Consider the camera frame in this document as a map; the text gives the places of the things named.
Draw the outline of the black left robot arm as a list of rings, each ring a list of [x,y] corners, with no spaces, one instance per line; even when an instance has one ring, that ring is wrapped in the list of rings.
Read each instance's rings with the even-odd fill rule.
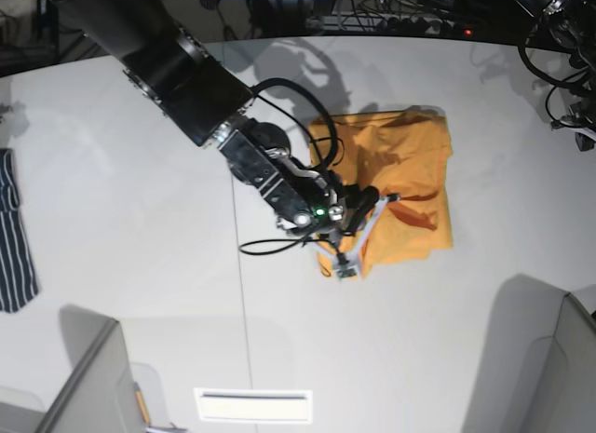
[[[595,0],[514,0],[534,23],[517,45],[521,61],[536,78],[550,85],[544,101],[553,130],[570,129],[581,152],[595,149]],[[541,30],[569,52],[569,65],[574,71],[557,79],[536,67],[527,54],[531,37]],[[564,91],[576,98],[565,115],[551,112],[550,99],[555,91]]]

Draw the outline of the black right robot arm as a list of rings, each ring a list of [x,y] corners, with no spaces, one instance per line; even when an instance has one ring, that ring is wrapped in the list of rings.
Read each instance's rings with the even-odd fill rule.
[[[215,141],[228,168],[253,186],[296,236],[353,236],[380,199],[368,186],[349,194],[331,167],[339,136],[330,114],[302,86],[271,78],[249,87],[228,72],[160,0],[50,0],[125,67],[129,80],[197,146]],[[280,127],[244,115],[268,88],[289,88],[317,110],[329,148],[305,166]]]

